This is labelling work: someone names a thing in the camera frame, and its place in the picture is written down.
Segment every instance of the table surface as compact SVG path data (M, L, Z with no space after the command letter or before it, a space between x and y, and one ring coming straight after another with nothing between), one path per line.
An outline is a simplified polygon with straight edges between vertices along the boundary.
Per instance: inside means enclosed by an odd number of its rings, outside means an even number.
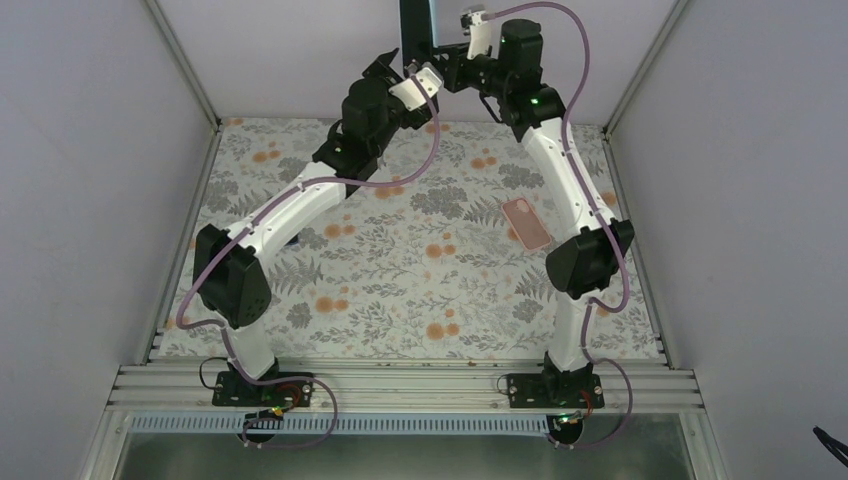
M229 119L195 228L225 227L290 182L332 123ZM277 255L274 294L263 316L282 357L541 359L552 338L554 289L545 255L562 243L550 192L512 133L494 123L448 122L432 168L412 184L360 189L301 231ZM604 200L617 197L598 127L576 126L575 141ZM405 176L424 161L433 126L398 132L372 180ZM554 238L527 253L501 205L527 199ZM180 331L173 315L191 285L190 251L160 346L166 356L224 353L216 329ZM628 255L628 268L636 272ZM629 306L595 314L596 356L659 356L639 279ZM621 277L603 292L617 304ZM188 321L215 314L194 299Z

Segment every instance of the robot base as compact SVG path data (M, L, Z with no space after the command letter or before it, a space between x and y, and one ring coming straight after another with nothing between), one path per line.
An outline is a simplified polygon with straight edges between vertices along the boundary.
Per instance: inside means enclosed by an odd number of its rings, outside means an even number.
M510 408L592 408L604 406L601 377L594 365L560 371L548 353L541 373L511 373L506 376Z
M271 376L265 376L262 380L273 380L284 377L312 377L309 372L278 372ZM212 396L212 405L216 407L284 407L289 408L292 404L293 385L300 389L300 400L293 407L309 407L312 398L312 382L293 381L279 385L256 386L251 385L241 378L238 372L228 371L218 374L215 382L216 390Z
M541 373L511 373L506 376L506 385L510 408L588 408L580 390L560 394L551 400ZM601 377L592 375L592 388L586 392L592 400L592 408L604 406L603 390L598 390L600 388Z

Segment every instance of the white wall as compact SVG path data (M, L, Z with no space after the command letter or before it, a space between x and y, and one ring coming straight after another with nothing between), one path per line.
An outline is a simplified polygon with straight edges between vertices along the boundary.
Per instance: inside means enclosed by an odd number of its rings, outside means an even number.
M211 129L139 0L0 7L0 471L73 478Z
M848 3L695 1L614 132L665 327L731 474L843 478Z
M378 54L400 46L397 0L160 3L223 116L338 117L348 87L362 70ZM475 2L436 3L440 42L463 41L459 13ZM491 0L486 5L499 11L518 3L522 2ZM605 124L674 0L565 3L586 24L593 62L572 119ZM583 66L577 29L570 18L554 10L520 15L542 23L544 79L567 102ZM471 91L445 98L441 106L449 120L489 120Z

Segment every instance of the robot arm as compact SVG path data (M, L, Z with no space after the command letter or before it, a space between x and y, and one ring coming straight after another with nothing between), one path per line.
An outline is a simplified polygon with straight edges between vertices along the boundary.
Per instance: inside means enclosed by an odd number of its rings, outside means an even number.
M362 183L377 170L377 159L399 128L420 128L431 118L411 78L402 80L389 67L396 54L394 50L378 57L364 78L351 85L342 103L342 120L330 128L313 162L294 181L244 219L223 230L207 225L197 235L195 281L233 235L249 230L214 267L198 293L207 308L226 320L226 341L234 360L253 380L277 373L261 321L272 297L263 267L270 266L279 250L309 222L359 188L352 182L320 180L335 177ZM432 69L424 67L414 75L429 97L438 92L441 79Z
M609 286L618 270L613 248L601 223L609 225L622 251L633 238L629 221L617 221L600 201L589 179L571 136L571 126L562 128L565 107L553 88L541 82L541 30L529 20L510 20L501 29L498 58L492 58L490 27L485 11L476 8L462 17L471 41L444 47L416 49L413 63L432 65L444 81L444 88L458 92L473 88L481 98L497 100L502 122L511 127L519 141L541 170L551 189L564 226L564 243L546 259L548 276L559 291L558 312L553 341L545 355L541 375L544 389L553 405L566 405L581 390L591 391L592 365L581 352L581 314L587 293ZM409 80L400 81L390 67L395 53L384 54L355 82L342 104L342 120L330 130L327 142L314 154L310 164L292 186L310 178L336 176L365 180L376 171L382 155L398 128L420 128L430 120L429 110L420 92ZM442 78L430 67L417 74L435 95ZM341 124L342 132L337 132ZM575 160L572 168L567 155ZM598 203L589 206L580 180L588 184L590 195ZM254 380L276 375L276 359L267 344L260 315L271 299L262 265L270 265L283 245L313 218L340 203L357 187L322 183L302 189L256 225L222 265L216 267L199 293L204 304L218 311L228 322L228 338L236 359ZM195 275L229 241L228 232L250 225L260 207L246 219L227 230L204 228L197 239Z

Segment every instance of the phone case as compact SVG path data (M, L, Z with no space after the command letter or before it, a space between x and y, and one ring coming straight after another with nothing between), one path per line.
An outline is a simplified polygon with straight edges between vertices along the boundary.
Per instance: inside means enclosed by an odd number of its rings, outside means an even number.
M536 215L533 205L524 198L510 200L501 205L501 209L518 240L528 252L535 252L553 241L548 229Z

